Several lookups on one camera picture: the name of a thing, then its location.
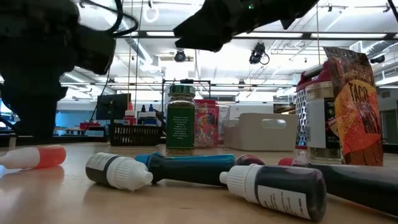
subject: table surface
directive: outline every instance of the table surface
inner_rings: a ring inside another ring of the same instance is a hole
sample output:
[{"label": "table surface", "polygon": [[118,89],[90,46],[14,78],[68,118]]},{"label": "table surface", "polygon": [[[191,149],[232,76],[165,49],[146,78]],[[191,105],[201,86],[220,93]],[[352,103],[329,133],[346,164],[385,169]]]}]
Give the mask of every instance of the table surface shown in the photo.
[{"label": "table surface", "polygon": [[[162,180],[135,192],[92,183],[85,174],[88,158],[97,152],[125,156],[164,152],[164,146],[111,147],[106,143],[66,144],[66,161],[39,170],[4,170],[0,166],[0,223],[206,223],[291,224],[313,223],[268,210],[226,189]],[[197,154],[247,154],[232,149],[198,149]],[[276,164],[289,152],[250,152],[267,164]],[[398,155],[385,154],[385,166],[398,167]],[[321,223],[397,223],[397,219],[329,195]]]}]

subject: basket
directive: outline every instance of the basket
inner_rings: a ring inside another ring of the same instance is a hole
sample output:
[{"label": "basket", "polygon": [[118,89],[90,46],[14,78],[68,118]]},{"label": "basket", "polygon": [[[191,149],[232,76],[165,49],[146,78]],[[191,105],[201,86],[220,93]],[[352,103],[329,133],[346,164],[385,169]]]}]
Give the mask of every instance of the basket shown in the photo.
[{"label": "basket", "polygon": [[138,125],[109,125],[112,146],[155,146],[162,136],[162,127]]}]

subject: taco seasoning packet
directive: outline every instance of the taco seasoning packet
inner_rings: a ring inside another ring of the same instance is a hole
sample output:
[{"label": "taco seasoning packet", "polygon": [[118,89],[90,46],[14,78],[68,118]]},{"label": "taco seasoning packet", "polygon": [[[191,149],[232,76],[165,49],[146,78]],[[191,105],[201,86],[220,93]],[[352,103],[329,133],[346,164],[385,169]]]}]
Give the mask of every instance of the taco seasoning packet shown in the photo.
[{"label": "taco seasoning packet", "polygon": [[366,54],[324,47],[330,63],[340,148],[346,164],[383,165],[374,75]]}]

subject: wall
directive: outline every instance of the wall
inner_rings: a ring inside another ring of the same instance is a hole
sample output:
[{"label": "wall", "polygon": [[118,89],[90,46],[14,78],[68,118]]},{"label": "wall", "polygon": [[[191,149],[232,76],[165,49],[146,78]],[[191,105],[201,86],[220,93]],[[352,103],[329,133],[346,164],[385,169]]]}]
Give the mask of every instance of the wall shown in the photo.
[{"label": "wall", "polygon": [[[55,117],[55,125],[66,127],[66,128],[74,128],[76,125],[80,125],[81,122],[89,121],[91,118],[93,111],[77,111],[77,110],[58,110],[57,115]],[[100,121],[102,125],[105,125],[106,121]],[[58,131],[59,134],[65,134],[64,131]],[[89,136],[102,136],[102,131],[87,131],[86,133]]]},{"label": "wall", "polygon": [[[383,91],[390,91],[390,97],[381,98]],[[395,110],[397,109],[398,89],[380,89],[377,96],[377,104],[379,111]]]}]

